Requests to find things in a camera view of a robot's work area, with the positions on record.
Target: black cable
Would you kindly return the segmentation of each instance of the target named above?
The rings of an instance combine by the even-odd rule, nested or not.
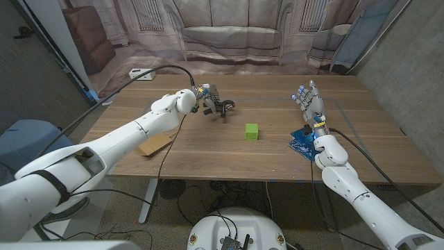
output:
[[[133,81],[136,81],[137,79],[139,79],[140,77],[146,75],[146,74],[150,74],[151,72],[154,72],[156,70],[159,69],[163,69],[166,67],[173,67],[176,69],[181,69],[183,70],[185,73],[188,74],[189,76],[189,81],[191,83],[191,86],[194,86],[194,79],[193,76],[191,75],[191,73],[189,73],[188,70],[186,70],[185,68],[181,67],[181,66],[176,66],[176,65],[163,65],[160,67],[156,67],[154,69],[150,69],[147,72],[144,72],[136,77],[134,77],[133,79],[129,80],[127,83],[123,84],[120,88],[118,88],[117,90],[115,90],[113,93],[111,93],[109,96],[107,96],[106,98],[100,100],[99,102],[96,103],[96,105],[92,106],[91,108],[89,108],[89,110],[87,110],[86,112],[84,112],[80,117],[78,117],[74,122],[70,123],[70,125],[68,125],[66,128],[64,128],[57,136],[55,136],[50,142],[48,142],[46,144],[46,146],[36,155],[35,159],[39,158],[40,156],[43,156],[44,152],[46,150],[49,149],[49,147],[56,142],[56,140],[58,140],[58,138],[60,138],[62,135],[64,135],[69,129],[71,129],[74,125],[76,125],[79,121],[81,121],[83,118],[85,118],[88,114],[90,114],[93,110],[95,110],[97,107],[99,107],[102,103],[104,103],[105,101],[107,101],[109,98],[111,98],[112,96],[114,96],[115,94],[119,93],[120,91],[122,91],[126,86],[130,85]]]
[[[413,200],[411,200],[407,195],[399,189],[399,187],[378,167],[376,162],[372,160],[372,158],[362,150],[355,142],[353,142],[347,135],[344,135],[342,132],[338,131],[335,128],[330,128],[330,131],[336,132],[339,135],[342,135],[349,143],[355,146],[366,158],[367,160],[375,167],[375,169],[386,179],[389,183],[411,204],[413,205],[422,215],[424,215],[436,228],[438,228],[442,233],[444,233],[444,228],[436,222],[429,214],[427,214],[418,204],[416,204]]]
[[[310,167],[311,167],[311,184],[313,185],[314,203],[315,203],[315,205],[316,205],[316,209],[318,210],[319,217],[321,217],[321,219],[322,219],[322,220],[323,220],[323,221],[324,221],[324,222],[325,222],[330,228],[332,228],[333,231],[335,231],[336,233],[339,233],[340,235],[342,235],[342,236],[344,236],[344,237],[347,237],[347,238],[349,238],[349,239],[351,239],[351,240],[354,240],[354,241],[356,241],[356,242],[359,242],[359,243],[361,243],[361,244],[365,244],[366,246],[372,247],[372,248],[374,248],[374,249],[384,250],[384,249],[382,249],[382,248],[379,248],[379,247],[373,246],[372,244],[369,244],[369,243],[363,242],[363,241],[358,240],[358,239],[355,239],[355,238],[353,238],[353,237],[351,237],[351,236],[349,236],[349,235],[346,235],[345,233],[340,232],[339,229],[334,228],[332,225],[330,225],[330,223],[328,223],[328,221],[326,220],[326,218],[324,218],[324,216],[322,215],[321,210],[320,210],[319,205],[318,205],[318,199],[319,199],[319,196],[318,196],[318,193],[317,193],[317,191],[316,191],[316,187],[315,187],[315,185],[314,185],[314,177],[313,177],[313,161],[312,161],[312,160],[310,160]]]
[[[234,228],[236,229],[236,235],[235,235],[234,239],[235,239],[235,240],[237,239],[237,226],[236,226],[236,224],[235,224],[230,218],[225,217],[225,216],[223,216],[223,215],[206,215],[206,216],[204,216],[204,218],[205,218],[205,217],[210,217],[210,216],[216,216],[216,217],[220,217],[220,218],[223,218],[223,219],[227,219],[227,220],[229,220],[231,223],[233,223]]]
[[[227,221],[225,221],[225,219],[222,217],[221,212],[219,212],[219,209],[216,210],[216,211],[217,211],[217,213],[219,214],[219,216],[222,218],[223,222],[225,222],[225,225],[227,225],[227,228],[228,228],[228,237],[231,239],[231,230],[230,230],[230,227],[228,226]]]
[[[45,230],[46,232],[48,232],[48,233],[50,233],[50,234],[56,236],[59,240],[66,240],[66,239],[64,239],[62,236],[60,236],[59,234],[57,234],[56,232],[47,229],[47,228],[43,225],[43,223],[40,223],[40,226],[43,228],[43,230]]]
[[[160,163],[159,172],[157,173],[157,185],[156,185],[156,187],[155,187],[155,189],[157,190],[157,192],[155,193],[155,196],[156,196],[156,199],[155,199],[155,205],[156,205],[156,206],[157,206],[157,195],[159,194],[159,185],[160,185],[160,181],[158,181],[158,180],[159,180],[159,178],[160,178],[160,171],[162,170],[162,167],[163,167],[163,165],[164,165],[164,163],[165,163],[165,159],[167,159],[168,153],[169,153],[169,151],[171,150],[171,148],[173,147],[173,144],[174,144],[174,142],[176,141],[176,138],[179,136],[180,128],[182,128],[182,124],[183,124],[183,121],[185,120],[185,117],[186,117],[186,116],[187,116],[187,115],[184,115],[184,116],[183,116],[182,121],[180,122],[180,125],[179,125],[178,132],[176,133],[176,136],[174,136],[174,139],[173,139],[173,141],[171,142],[171,144],[170,144],[170,146],[169,146],[169,148],[168,148],[167,153],[165,154],[165,156],[164,156],[162,162]]]
[[[182,217],[183,217],[185,220],[187,220],[187,222],[188,222],[191,226],[194,226],[193,222],[191,222],[191,221],[185,216],[185,214],[182,212],[182,210],[180,209],[179,198],[176,200],[176,203],[177,203],[177,205],[178,205],[179,213],[182,215]]]
[[[113,190],[113,189],[86,190],[86,191],[81,191],[81,192],[73,193],[73,194],[71,194],[71,196],[75,196],[75,195],[79,195],[79,194],[84,194],[84,193],[88,193],[88,192],[104,192],[104,191],[108,191],[108,192],[118,192],[119,194],[124,194],[124,195],[129,196],[129,197],[132,197],[132,198],[134,198],[134,199],[138,199],[139,201],[143,201],[144,203],[147,203],[147,204],[149,204],[149,205],[156,206],[156,205],[153,205],[153,204],[151,204],[150,202],[147,202],[146,200],[144,200],[144,199],[142,199],[142,198],[139,198],[139,197],[137,197],[137,196],[135,196],[135,195],[128,194],[127,192],[124,192],[124,191]]]
[[[34,225],[34,231],[37,233],[37,235],[40,237],[40,239],[47,241],[51,240],[48,235],[43,231],[42,227],[40,226],[40,223],[37,223]]]
[[[167,153],[165,154],[164,159],[163,159],[162,162],[160,163],[159,173],[157,173],[157,179],[160,178],[160,170],[162,170],[162,166],[163,166],[164,163],[165,163],[165,159],[167,159],[167,155],[168,155],[169,151],[171,150],[171,147],[173,147],[173,144],[174,144],[174,142],[176,141],[176,138],[177,138],[178,135],[179,135],[180,128],[182,128],[182,124],[183,124],[183,121],[185,120],[185,117],[186,117],[186,116],[187,116],[187,115],[184,115],[184,116],[183,116],[182,121],[180,122],[180,125],[179,125],[178,132],[176,133],[176,136],[174,137],[173,141],[171,142],[171,145],[170,145],[170,147],[168,148],[168,151],[167,151]]]
[[[95,240],[97,240],[97,238],[100,239],[100,240],[103,240],[103,237],[109,233],[109,234],[110,234],[110,236],[108,237],[108,240],[109,240],[112,236],[114,236],[114,235],[116,235],[116,234],[128,234],[128,233],[144,232],[144,233],[148,233],[148,234],[150,235],[151,243],[150,243],[150,248],[149,248],[149,249],[152,248],[152,246],[153,246],[153,236],[151,235],[150,232],[145,231],[145,230],[142,230],[142,229],[130,230],[130,231],[124,231],[124,232],[118,232],[118,231],[115,232],[115,231],[113,231],[114,227],[115,227],[115,225],[110,229],[110,231],[107,231],[107,232],[104,232],[104,233],[97,233],[97,234],[93,234],[93,233],[89,233],[89,232],[80,232],[80,233],[76,233],[75,235],[66,238],[66,240],[69,240],[69,239],[71,239],[71,238],[74,238],[74,237],[76,237],[77,235],[80,235],[80,234],[88,234],[88,235],[92,235],[92,236],[94,236],[94,239],[95,239]]]
[[[204,209],[205,209],[205,210],[207,211],[207,213],[208,213],[209,211],[208,211],[207,207],[205,206],[205,204],[203,203],[203,198],[202,198],[202,188],[200,188],[200,187],[197,186],[197,185],[191,185],[191,186],[185,188],[185,190],[183,191],[182,194],[184,194],[185,191],[187,191],[187,190],[190,189],[190,188],[198,188],[198,189],[199,189],[199,192],[200,192],[200,201],[202,202],[202,205],[203,205]],[[194,226],[194,223],[193,223],[192,221],[190,221],[190,220],[185,216],[185,214],[183,213],[183,211],[180,209],[180,204],[179,204],[179,198],[180,198],[180,197],[178,197],[177,200],[176,200],[176,203],[177,203],[177,206],[178,206],[179,213],[182,215],[182,217],[183,217],[183,218],[184,218],[184,219],[185,219],[190,225]]]

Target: cardboard piece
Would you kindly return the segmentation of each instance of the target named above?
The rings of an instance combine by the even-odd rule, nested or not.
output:
[[[164,133],[155,135],[147,139],[144,143],[136,148],[141,156],[153,157],[158,151],[162,150],[172,142],[172,139]]]

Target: couch image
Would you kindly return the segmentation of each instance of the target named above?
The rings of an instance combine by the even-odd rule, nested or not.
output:
[[[294,0],[162,0],[175,22],[182,55],[278,61]]]

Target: blue object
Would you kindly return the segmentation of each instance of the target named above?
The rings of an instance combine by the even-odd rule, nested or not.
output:
[[[0,163],[19,171],[59,133],[60,130],[49,122],[34,119],[17,121],[0,136]],[[62,135],[45,153],[72,144],[66,135]]]
[[[291,136],[293,136],[293,140],[289,143],[289,146],[306,157],[306,159],[314,161],[314,156],[320,153],[320,151],[314,149],[313,133],[304,135],[304,129],[302,128],[292,132]]]

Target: white robotic arm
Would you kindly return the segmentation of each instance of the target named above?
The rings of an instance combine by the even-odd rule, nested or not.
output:
[[[443,249],[443,239],[405,222],[359,180],[348,162],[347,151],[328,134],[322,99],[313,81],[310,86],[312,91],[301,85],[299,94],[293,95],[293,99],[314,132],[315,150],[321,151],[315,156],[315,162],[322,170],[326,186],[353,206],[387,249]]]
[[[0,242],[18,241],[49,212],[61,213],[87,196],[117,162],[148,138],[180,124],[178,113],[196,112],[198,101],[225,114],[214,85],[165,95],[151,111],[97,140],[52,151],[21,168],[16,181],[0,187]]]

